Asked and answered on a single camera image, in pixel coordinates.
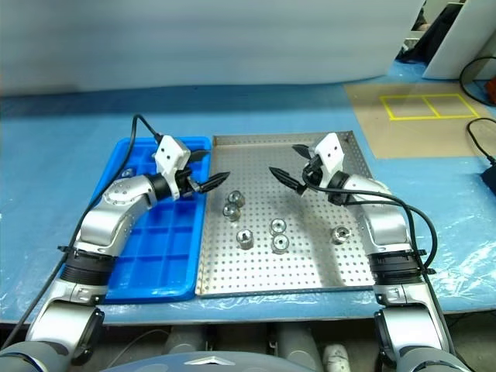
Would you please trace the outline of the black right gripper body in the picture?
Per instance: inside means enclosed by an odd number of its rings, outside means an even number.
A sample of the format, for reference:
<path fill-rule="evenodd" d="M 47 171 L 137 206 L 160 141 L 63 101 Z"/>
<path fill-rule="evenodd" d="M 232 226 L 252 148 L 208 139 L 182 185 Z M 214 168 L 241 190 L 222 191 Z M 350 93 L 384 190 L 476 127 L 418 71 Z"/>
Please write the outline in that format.
<path fill-rule="evenodd" d="M 309 159 L 309 162 L 304 167 L 304 182 L 306 188 L 319 190 L 323 178 L 322 160 L 319 155 L 315 155 Z"/>

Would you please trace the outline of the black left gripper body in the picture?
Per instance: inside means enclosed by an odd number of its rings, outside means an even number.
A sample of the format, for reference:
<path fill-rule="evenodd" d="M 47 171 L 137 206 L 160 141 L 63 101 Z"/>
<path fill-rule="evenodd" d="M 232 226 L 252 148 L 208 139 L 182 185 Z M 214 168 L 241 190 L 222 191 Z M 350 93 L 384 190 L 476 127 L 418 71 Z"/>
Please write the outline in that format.
<path fill-rule="evenodd" d="M 192 177 L 192 169 L 186 167 L 177 172 L 177 187 L 181 197 L 191 197 L 200 191 L 199 184 Z"/>

